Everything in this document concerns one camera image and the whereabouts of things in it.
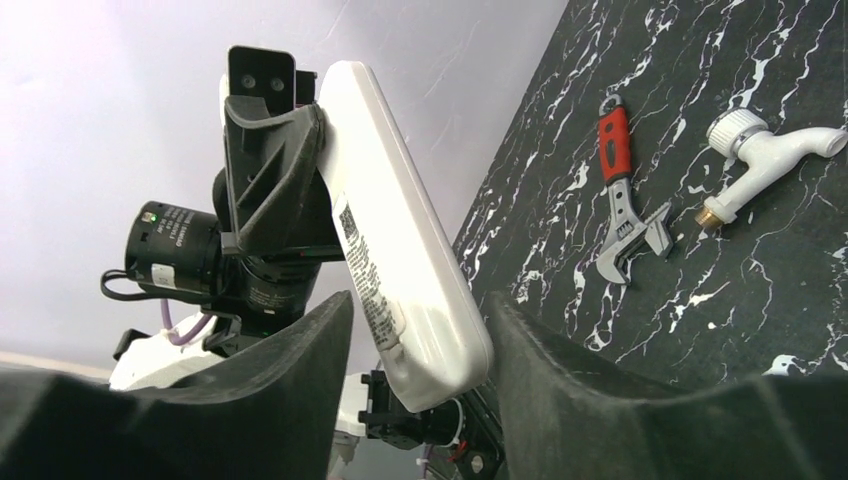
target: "black marble table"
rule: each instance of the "black marble table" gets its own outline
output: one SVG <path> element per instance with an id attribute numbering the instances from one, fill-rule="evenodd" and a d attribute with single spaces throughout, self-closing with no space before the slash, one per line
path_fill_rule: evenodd
<path id="1" fill-rule="evenodd" d="M 564 338 L 687 389 L 848 373 L 848 153 L 806 157 L 716 234 L 694 221 L 746 171 L 708 147 L 710 123 L 742 106 L 776 133 L 845 128 L 846 64 L 842 1 L 571 0 L 455 243 L 475 298 L 509 291 Z M 670 200 L 675 240 L 667 259 L 643 247 L 626 287 L 593 265 L 612 92 L 637 211 Z"/>

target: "wrench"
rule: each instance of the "wrench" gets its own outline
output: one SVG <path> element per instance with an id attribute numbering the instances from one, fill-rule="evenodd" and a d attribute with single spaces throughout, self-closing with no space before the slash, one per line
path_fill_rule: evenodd
<path id="1" fill-rule="evenodd" d="M 647 243 L 660 257 L 668 256 L 673 242 L 665 222 L 671 202 L 665 202 L 642 221 L 633 210 L 630 176 L 630 130 L 621 96 L 610 95 L 598 111 L 598 134 L 601 170 L 610 202 L 610 226 L 595 265 L 602 277 L 612 283 L 627 285 L 630 278 L 623 266 L 633 252 Z"/>

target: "white backdrop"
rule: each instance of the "white backdrop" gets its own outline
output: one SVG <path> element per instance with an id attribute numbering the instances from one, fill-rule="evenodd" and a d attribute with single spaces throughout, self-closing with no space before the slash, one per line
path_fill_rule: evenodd
<path id="1" fill-rule="evenodd" d="M 453 238 L 564 6 L 0 0 L 0 350 L 111 368 L 125 329 L 159 328 L 155 302 L 107 300 L 99 275 L 122 267 L 145 201 L 212 211 L 233 44 L 287 50 L 319 80 L 369 63 Z M 327 267 L 312 304 L 350 286 Z M 349 368 L 376 358 L 357 317 Z"/>

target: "white sticker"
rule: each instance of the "white sticker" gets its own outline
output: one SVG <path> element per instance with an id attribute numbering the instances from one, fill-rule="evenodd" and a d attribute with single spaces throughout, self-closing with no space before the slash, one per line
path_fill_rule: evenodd
<path id="1" fill-rule="evenodd" d="M 396 317 L 397 313 L 392 313 L 388 301 L 380 291 L 377 266 L 371 261 L 368 244 L 356 226 L 353 212 L 344 195 L 339 197 L 333 209 L 333 222 L 377 350 L 388 350 L 400 343 L 397 331 L 401 330 L 398 323 L 401 319 Z"/>
<path id="2" fill-rule="evenodd" d="M 174 267 L 154 263 L 150 267 L 150 275 L 153 277 L 153 285 L 171 290 L 177 289 L 177 284 L 174 282 Z"/>

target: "faucet handle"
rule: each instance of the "faucet handle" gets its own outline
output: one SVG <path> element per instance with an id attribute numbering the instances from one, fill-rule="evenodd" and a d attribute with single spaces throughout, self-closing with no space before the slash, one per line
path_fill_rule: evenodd
<path id="1" fill-rule="evenodd" d="M 768 130 L 765 120 L 748 109 L 736 107 L 713 121 L 707 129 L 707 141 L 714 150 L 727 158 L 733 158 L 751 133 L 762 130 Z"/>

